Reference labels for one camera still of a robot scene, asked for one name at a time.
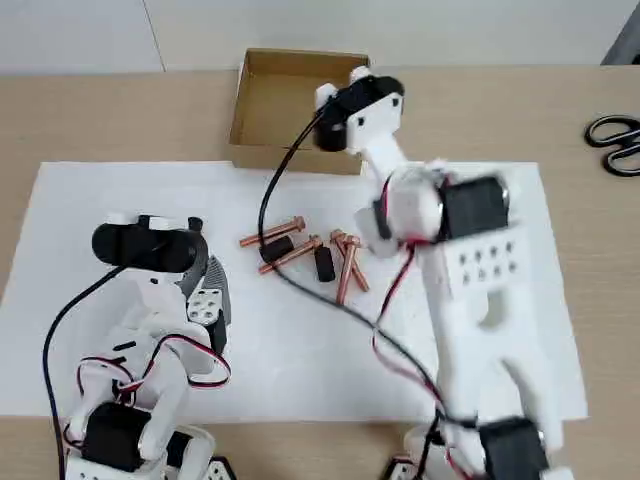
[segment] white wall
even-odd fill
[[[250,46],[377,65],[598,64],[637,0],[146,0],[166,68]],[[0,73],[160,71],[143,0],[0,0]]]
[[[161,70],[140,0],[0,0],[0,73]]]

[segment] black cylinder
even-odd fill
[[[291,237],[284,236],[275,239],[273,242],[265,244],[264,248],[260,248],[260,256],[267,262],[275,262],[287,253],[293,250],[293,242]]]
[[[322,283],[333,282],[336,279],[336,271],[333,268],[333,258],[331,249],[324,245],[316,248],[313,252],[316,257],[316,270],[318,270],[318,280]]]

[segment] wooden desk surface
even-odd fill
[[[581,139],[600,114],[640,114],[638,67],[428,68],[407,88],[399,141],[413,158],[540,163],[591,418],[567,427],[577,479],[640,475],[640,180]],[[236,72],[0,78],[0,287],[43,160],[223,157]],[[407,426],[216,426],[244,479],[378,478]],[[0,419],[0,477],[54,478],[45,419]]]

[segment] black wire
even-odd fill
[[[434,439],[436,437],[436,432],[438,430],[439,417],[436,416],[431,422],[431,426],[429,430],[427,430],[427,434],[424,437],[424,446],[422,447],[422,455],[420,455],[420,463],[418,463],[418,471],[414,477],[414,480],[421,480],[424,472],[427,468],[427,457],[429,456],[429,448],[431,444],[434,443]]]
[[[289,165],[289,162],[293,158],[293,155],[296,153],[298,148],[300,148],[300,145],[302,144],[302,142],[304,142],[304,140],[307,138],[309,133],[311,133],[315,125],[318,123],[318,121],[324,114],[324,110],[326,109],[326,107],[329,104],[331,104],[333,101],[335,101],[335,97],[332,100],[329,100],[329,102],[327,102],[324,105],[324,107],[316,111],[315,115],[313,116],[309,124],[304,128],[304,130],[300,133],[300,135],[298,135],[298,138],[293,142],[293,144],[291,144],[291,146],[289,147],[289,150],[287,151],[284,158],[282,159],[282,162],[280,162],[280,165],[278,166],[275,173],[273,174],[273,177],[271,177],[271,180],[269,181],[267,190],[265,191],[264,196],[262,197],[262,202],[260,204],[260,212],[258,214],[258,239],[260,241],[260,248],[263,250],[266,247],[266,239],[264,237],[264,218],[267,212],[267,206],[269,205],[269,199],[271,198],[271,195],[273,194],[273,191],[275,190],[275,187],[278,184],[280,177],[282,177],[282,174],[287,169],[287,166]],[[377,333],[378,335],[380,335],[380,337],[385,339],[393,348],[395,348],[406,360],[409,361],[409,363],[411,363],[420,372],[420,375],[422,376],[424,382],[433,385],[433,387],[435,388],[435,382],[433,382],[433,380],[431,379],[431,375],[429,375],[429,372],[427,371],[427,369],[418,361],[418,359],[416,359],[398,340],[396,340],[393,336],[391,336],[385,330],[376,329],[376,324],[374,321],[369,320],[367,317],[365,317],[362,313],[358,312],[357,310],[347,307],[346,305],[340,305],[334,299],[320,295],[319,293],[313,291],[312,289],[305,287],[304,285],[296,282],[292,278],[282,273],[282,271],[278,268],[277,265],[271,263],[271,267],[273,267],[273,270],[276,272],[276,274],[280,278],[282,278],[289,285],[293,286],[294,288],[298,289],[304,294],[310,296],[311,298],[314,298],[319,302],[324,303],[325,305],[329,305],[330,307],[336,308],[342,312],[347,313],[354,320],[357,320],[358,322],[360,322],[362,325],[369,328],[370,330],[377,330]],[[443,402],[441,403],[442,403],[443,410],[446,411],[446,407],[444,403]],[[438,412],[438,417],[443,421],[462,426],[463,428],[475,428],[475,424],[476,424],[475,420],[454,419],[447,416],[445,412],[441,412],[438,409],[436,410]]]
[[[93,292],[102,287],[109,280],[115,278],[118,274],[122,273],[127,268],[126,265],[116,267],[110,272],[108,272],[105,276],[103,276],[100,280],[95,282],[89,288],[85,289],[78,295],[76,295],[73,300],[67,303],[60,313],[56,315],[55,320],[49,327],[49,331],[47,332],[47,337],[44,340],[44,346],[42,347],[42,371],[44,373],[44,383],[47,387],[47,396],[49,397],[49,405],[51,406],[51,420],[53,421],[53,431],[56,437],[56,448],[58,451],[58,476],[60,480],[64,480],[65,478],[65,466],[64,466],[64,444],[62,440],[62,430],[60,429],[60,419],[58,416],[58,407],[56,405],[56,397],[53,391],[53,385],[51,384],[51,376],[49,375],[49,349],[51,348],[51,341],[53,340],[53,335],[56,332],[56,329],[60,325],[60,322],[65,317],[69,311],[75,307],[82,300],[87,298]]]

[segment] copper screw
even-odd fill
[[[276,237],[281,237],[282,235],[286,235],[289,232],[293,232],[297,230],[301,232],[306,227],[304,223],[304,218],[302,217],[293,217],[293,220],[290,222],[284,223],[282,225],[278,225],[277,227],[268,228],[264,231],[264,239],[272,240]],[[240,240],[241,247],[248,247],[249,245],[253,245],[254,243],[258,243],[260,241],[260,237],[258,235],[251,235],[250,237],[245,237]]]
[[[336,244],[336,247],[338,247],[338,250],[342,254],[342,258],[345,258],[347,255],[347,248],[344,246],[344,239],[346,236],[347,234],[339,229],[331,232],[331,242]],[[362,273],[362,270],[360,270],[358,262],[355,259],[353,260],[351,273],[353,274],[353,278],[356,279],[356,283],[360,287],[360,290],[362,290],[363,292],[368,292],[369,282],[367,282],[367,279],[364,277],[364,274]]]
[[[294,258],[298,258],[299,256],[304,255],[305,253],[314,251],[316,248],[320,247],[321,245],[322,245],[322,239],[318,235],[309,235],[308,242],[305,242],[299,247],[295,248],[294,250],[291,250],[289,253],[280,257],[278,260],[276,260],[273,263],[261,265],[259,271],[261,274],[264,275],[265,273],[268,273],[271,270],[273,270],[274,266],[279,267],[281,265],[284,265],[285,263],[290,262]]]
[[[356,249],[360,247],[360,239],[354,235],[347,235],[343,242],[347,251],[344,255],[344,263],[342,264],[342,274],[340,275],[340,284],[338,285],[338,294],[336,295],[336,303],[344,305],[344,299],[347,296],[347,287],[349,286],[349,278],[353,271],[353,260],[356,258]]]

